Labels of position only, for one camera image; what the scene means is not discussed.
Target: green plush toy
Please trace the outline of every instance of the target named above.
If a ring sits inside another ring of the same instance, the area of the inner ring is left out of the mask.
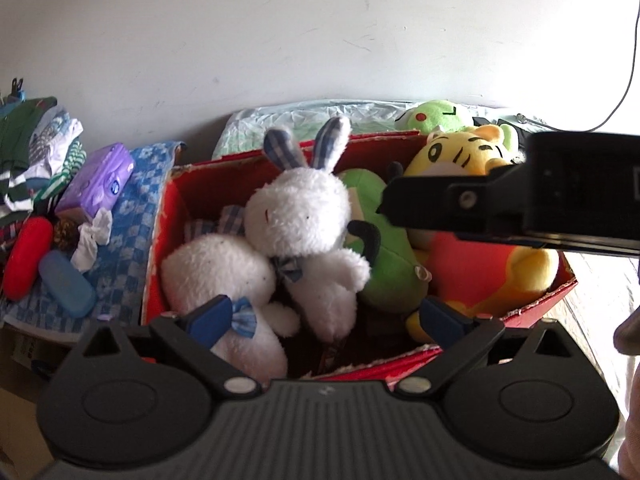
[[[427,295],[431,274],[414,255],[406,230],[376,213],[386,184],[369,170],[346,170],[338,177],[349,190],[350,234],[344,246],[362,254],[371,277],[359,294],[363,303],[392,314],[414,311]]]
[[[398,130],[418,130],[423,135],[429,135],[438,126],[444,132],[459,132],[473,125],[471,112],[450,101],[428,101],[410,108],[396,119],[395,124]]]

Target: white plush rabbit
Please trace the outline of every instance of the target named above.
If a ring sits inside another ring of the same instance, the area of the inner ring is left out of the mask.
[[[292,309],[269,303],[276,288],[271,262],[242,237],[208,234],[179,247],[162,262],[162,289],[174,312],[188,314],[219,294],[250,303],[255,333],[229,329],[211,351],[262,384],[287,376],[287,357],[276,334],[294,335],[300,319]]]
[[[351,218],[347,189],[332,174],[350,134],[345,117],[318,132],[310,167],[289,132],[269,130],[264,153],[283,170],[257,190],[244,211],[247,240],[272,258],[320,341],[345,338],[356,319],[356,293],[370,276],[367,261],[342,248]]]

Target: cable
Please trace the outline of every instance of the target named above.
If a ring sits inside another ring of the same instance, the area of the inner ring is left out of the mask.
[[[589,132],[594,132],[598,128],[603,127],[607,123],[607,121],[609,121],[609,119],[613,116],[613,114],[618,111],[618,108],[620,108],[621,104],[626,99],[626,95],[629,93],[629,89],[631,88],[631,83],[634,80],[634,72],[636,70],[636,51],[638,50],[638,23],[639,22],[640,22],[640,0],[638,1],[638,15],[636,16],[636,28],[634,29],[634,55],[631,60],[631,74],[629,76],[629,83],[626,84],[625,93],[622,94],[622,98],[620,99],[616,107],[613,108],[613,110],[607,116],[607,118],[604,119],[604,121],[602,121],[600,124],[598,124],[598,126],[594,126],[593,128],[589,128],[588,130],[583,130],[582,132],[585,134]],[[521,123],[536,124],[537,126],[542,126],[543,128],[549,128],[550,130],[555,130],[556,132],[563,132],[565,130],[565,128],[555,128],[553,126],[550,126],[549,124],[541,123],[540,121],[534,121],[533,119],[529,119],[528,117],[525,117],[523,114],[518,114],[516,117],[518,119],[518,122],[521,122]]]

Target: checkered rabbit ear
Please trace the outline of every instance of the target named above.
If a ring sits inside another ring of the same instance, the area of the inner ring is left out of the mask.
[[[349,142],[351,123],[345,116],[329,119],[316,135],[311,167],[331,173]]]
[[[306,158],[299,143],[287,130],[272,128],[264,135],[262,150],[282,171],[306,168]]]

